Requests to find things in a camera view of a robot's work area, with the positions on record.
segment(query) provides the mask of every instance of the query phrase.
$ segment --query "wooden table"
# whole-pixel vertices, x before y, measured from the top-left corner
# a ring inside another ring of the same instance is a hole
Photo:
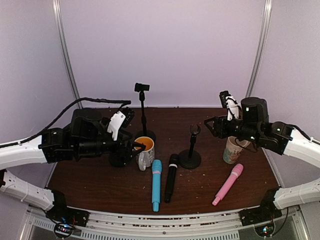
[[[101,109],[111,116],[113,109]],[[141,111],[126,130],[141,130]],[[278,186],[270,165],[260,149],[257,153],[244,150],[239,158],[244,170],[226,197],[212,206],[215,194],[223,185],[234,165],[222,159],[226,139],[215,138],[204,126],[204,120],[225,115],[221,108],[146,108],[147,127],[156,133],[155,157],[163,165],[161,204],[152,211],[152,172],[138,169],[135,160],[123,168],[114,168],[108,156],[59,162],[49,183],[50,189],[62,191],[72,207],[123,214],[196,214],[235,210],[258,206],[268,189]],[[201,154],[201,165],[193,170],[179,167],[171,203],[164,203],[168,162],[172,153],[189,148],[191,124],[202,128],[195,150]]]

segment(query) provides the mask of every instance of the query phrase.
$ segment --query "black and white robotic arm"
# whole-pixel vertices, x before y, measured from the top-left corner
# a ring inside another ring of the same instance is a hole
[[[65,108],[49,126],[77,101]],[[92,102],[116,103],[122,106],[111,118],[103,117],[93,108],[76,109],[73,111],[71,123],[64,128],[47,126],[32,137],[0,145],[0,192],[40,207],[47,211],[47,216],[58,222],[64,222],[69,216],[79,215],[81,218],[78,219],[81,219],[81,222],[77,224],[85,225],[86,221],[83,219],[88,219],[88,213],[67,207],[62,192],[34,186],[19,179],[7,168],[73,159],[79,161],[82,158],[95,158],[103,154],[109,154],[112,166],[123,167],[145,149],[144,145],[131,143],[131,133],[123,130],[135,115],[128,107],[122,108],[130,104],[130,101],[93,99]],[[140,150],[134,151],[134,147],[140,147]]]
[[[279,155],[301,159],[320,168],[320,142],[309,137],[298,126],[281,121],[269,122],[267,102],[258,97],[247,97],[241,101],[241,108],[229,108],[228,91],[220,93],[222,106],[228,115],[216,116],[204,121],[214,137],[234,136],[239,141],[247,140]],[[242,119],[238,110],[242,110]],[[289,188],[271,189],[265,196],[264,204],[269,209],[284,209],[290,206],[320,201],[320,178],[312,182]]]

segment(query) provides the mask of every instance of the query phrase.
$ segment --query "white panel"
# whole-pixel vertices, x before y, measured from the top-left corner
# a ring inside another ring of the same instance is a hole
[[[0,143],[5,143],[37,133],[74,100],[51,0],[0,1],[0,53]],[[71,112],[57,125],[70,119]],[[51,167],[29,164],[10,171],[44,186]],[[26,209],[0,194],[1,240],[17,239]]]
[[[271,23],[254,96],[265,98],[270,121],[298,125],[320,139],[320,1],[273,1]],[[313,181],[320,169],[270,154],[283,187]],[[305,211],[312,240],[319,239],[320,210]]]
[[[245,96],[264,0],[61,0],[81,97],[146,105],[220,107],[219,92]]]

